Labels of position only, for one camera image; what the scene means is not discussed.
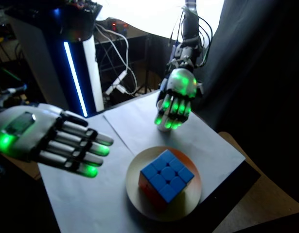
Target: led light strip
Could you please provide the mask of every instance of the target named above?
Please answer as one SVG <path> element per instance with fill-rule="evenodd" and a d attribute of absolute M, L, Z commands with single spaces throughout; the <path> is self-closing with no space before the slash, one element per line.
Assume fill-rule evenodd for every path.
<path fill-rule="evenodd" d="M 87 117 L 88 114 L 87 114 L 87 110 L 86 110 L 86 105 L 85 105 L 85 102 L 83 101 L 80 85 L 79 85 L 79 82 L 78 82 L 75 66 L 73 65 L 73 61 L 72 61 L 72 57 L 71 57 L 71 53 L 70 53 L 70 47 L 68 45 L 68 42 L 64 42 L 64 47 L 65 47 L 68 63 L 70 64 L 72 78 L 73 78 L 73 81 L 75 83 L 76 90 L 77 90 L 77 93 L 78 93 L 78 97 L 79 97 L 79 100 L 80 100 L 83 116 Z"/>

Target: rubik's cube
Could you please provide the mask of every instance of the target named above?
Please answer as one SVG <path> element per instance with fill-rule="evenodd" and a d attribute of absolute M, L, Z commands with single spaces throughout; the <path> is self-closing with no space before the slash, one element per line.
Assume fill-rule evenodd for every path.
<path fill-rule="evenodd" d="M 180 194 L 194 174 L 169 150 L 165 150 L 140 172 L 139 186 L 151 203 L 163 210 Z"/>

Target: blue square tile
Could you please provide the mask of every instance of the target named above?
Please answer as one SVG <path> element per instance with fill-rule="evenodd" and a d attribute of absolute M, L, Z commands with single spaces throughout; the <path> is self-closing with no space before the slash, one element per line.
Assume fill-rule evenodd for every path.
<path fill-rule="evenodd" d="M 186 167 L 182 168 L 181 171 L 178 172 L 178 176 L 182 178 L 185 183 L 188 183 L 194 177 L 193 173 Z"/>
<path fill-rule="evenodd" d="M 157 174 L 157 170 L 151 164 L 149 164 L 141 170 L 141 173 L 149 180 Z"/>
<path fill-rule="evenodd" d="M 169 163 L 175 158 L 175 156 L 169 150 L 165 150 L 160 154 L 160 158 L 162 158 L 166 163 Z"/>
<path fill-rule="evenodd" d="M 176 176 L 171 180 L 170 186 L 172 187 L 172 189 L 174 189 L 176 194 L 179 194 L 186 187 L 186 184 L 183 182 L 181 178 Z"/>
<path fill-rule="evenodd" d="M 169 163 L 170 167 L 174 170 L 179 172 L 184 165 L 182 164 L 181 161 L 179 161 L 177 158 L 173 159 L 170 163 Z"/>
<path fill-rule="evenodd" d="M 171 181 L 171 179 L 173 179 L 175 177 L 175 172 L 174 172 L 174 170 L 172 168 L 170 168 L 169 166 L 167 166 L 164 169 L 162 169 L 161 176 L 163 176 L 163 178 L 166 181 Z"/>
<path fill-rule="evenodd" d="M 167 163 L 160 157 L 151 163 L 157 171 L 161 171 L 167 166 Z"/>
<path fill-rule="evenodd" d="M 153 178 L 151 178 L 149 180 L 149 183 L 157 190 L 161 190 L 165 185 L 166 185 L 166 182 L 165 182 L 165 179 L 157 174 L 155 175 Z"/>
<path fill-rule="evenodd" d="M 160 195 L 165 200 L 166 203 L 170 203 L 176 196 L 176 192 L 169 186 L 165 185 L 160 191 Z"/>

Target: plate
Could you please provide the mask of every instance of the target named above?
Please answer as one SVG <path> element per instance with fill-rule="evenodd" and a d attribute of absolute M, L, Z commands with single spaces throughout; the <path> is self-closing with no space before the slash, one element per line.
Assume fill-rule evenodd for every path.
<path fill-rule="evenodd" d="M 165 150 L 170 150 L 194 174 L 194 178 L 163 212 L 159 212 L 139 188 L 138 183 L 140 171 Z M 163 222 L 176 221 L 187 216 L 199 204 L 201 197 L 201 179 L 196 166 L 184 153 L 170 147 L 152 147 L 139 153 L 130 163 L 125 187 L 130 201 L 139 212 L 150 219 Z"/>

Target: robotic hand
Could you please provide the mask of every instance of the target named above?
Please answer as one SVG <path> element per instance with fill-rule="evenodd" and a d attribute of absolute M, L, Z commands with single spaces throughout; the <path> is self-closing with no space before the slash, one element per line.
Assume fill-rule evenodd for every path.
<path fill-rule="evenodd" d="M 0 152 L 86 177 L 95 177 L 113 139 L 87 128 L 82 117 L 49 105 L 0 112 Z"/>
<path fill-rule="evenodd" d="M 160 90 L 155 124 L 175 130 L 188 119 L 191 100 L 197 93 L 196 79 L 189 70 L 176 68 L 172 70 L 168 79 L 162 81 Z"/>

